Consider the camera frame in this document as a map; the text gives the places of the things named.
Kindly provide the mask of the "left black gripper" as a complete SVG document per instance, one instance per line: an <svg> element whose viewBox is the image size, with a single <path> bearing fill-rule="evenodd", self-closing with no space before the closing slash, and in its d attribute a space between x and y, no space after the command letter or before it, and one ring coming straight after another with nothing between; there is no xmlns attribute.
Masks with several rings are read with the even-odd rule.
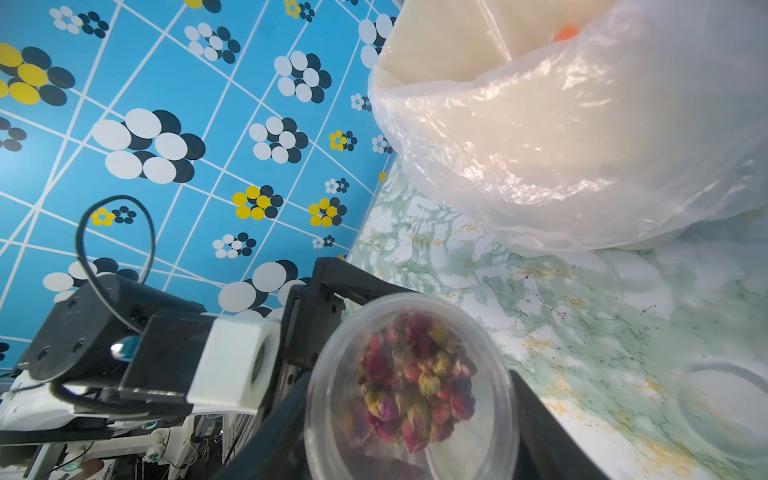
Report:
<svg viewBox="0 0 768 480"><path fill-rule="evenodd" d="M301 376L314 368L324 345L341 322L341 298L365 305L400 293L413 290L387 283L342 259L318 258L311 283L289 290L264 406L279 405Z"/></svg>

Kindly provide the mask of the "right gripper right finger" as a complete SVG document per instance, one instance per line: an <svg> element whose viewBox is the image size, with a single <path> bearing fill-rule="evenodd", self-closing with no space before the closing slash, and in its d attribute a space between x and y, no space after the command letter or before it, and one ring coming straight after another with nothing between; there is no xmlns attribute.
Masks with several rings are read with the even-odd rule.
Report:
<svg viewBox="0 0 768 480"><path fill-rule="evenodd" d="M520 430L512 479L607 480L523 378L514 370L509 373Z"/></svg>

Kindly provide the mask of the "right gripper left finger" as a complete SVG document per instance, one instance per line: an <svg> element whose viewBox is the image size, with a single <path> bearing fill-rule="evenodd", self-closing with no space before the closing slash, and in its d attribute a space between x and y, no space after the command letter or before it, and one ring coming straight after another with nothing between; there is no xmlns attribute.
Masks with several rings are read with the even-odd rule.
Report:
<svg viewBox="0 0 768 480"><path fill-rule="evenodd" d="M311 479L304 422L311 375L304 374L243 450L214 476L216 480Z"/></svg>

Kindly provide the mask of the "clear tea jar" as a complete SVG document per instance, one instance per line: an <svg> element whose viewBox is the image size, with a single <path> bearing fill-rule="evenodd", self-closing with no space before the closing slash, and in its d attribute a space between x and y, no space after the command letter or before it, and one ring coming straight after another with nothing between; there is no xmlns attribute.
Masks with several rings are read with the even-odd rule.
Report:
<svg viewBox="0 0 768 480"><path fill-rule="evenodd" d="M315 479L509 479L514 388L481 323L419 293L358 308L312 371L305 449Z"/></svg>

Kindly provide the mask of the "clear jar lid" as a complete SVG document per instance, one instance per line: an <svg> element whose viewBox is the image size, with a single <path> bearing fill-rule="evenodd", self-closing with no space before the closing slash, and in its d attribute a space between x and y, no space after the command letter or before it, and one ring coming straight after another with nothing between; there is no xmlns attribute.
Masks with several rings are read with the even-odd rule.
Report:
<svg viewBox="0 0 768 480"><path fill-rule="evenodd" d="M677 406L689 429L727 458L767 461L767 378L727 362L694 365L680 377Z"/></svg>

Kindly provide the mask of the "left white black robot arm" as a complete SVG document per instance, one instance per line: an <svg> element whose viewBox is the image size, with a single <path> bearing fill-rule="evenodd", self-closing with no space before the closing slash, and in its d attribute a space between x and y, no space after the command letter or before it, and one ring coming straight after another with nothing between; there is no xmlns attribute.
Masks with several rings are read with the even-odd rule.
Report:
<svg viewBox="0 0 768 480"><path fill-rule="evenodd" d="M288 289L286 307L215 315L114 273L95 274L75 233L86 281L48 314L1 402L5 446L106 440L113 422L255 414L272 406L285 366L309 370L340 323L343 303L399 287L333 257Z"/></svg>

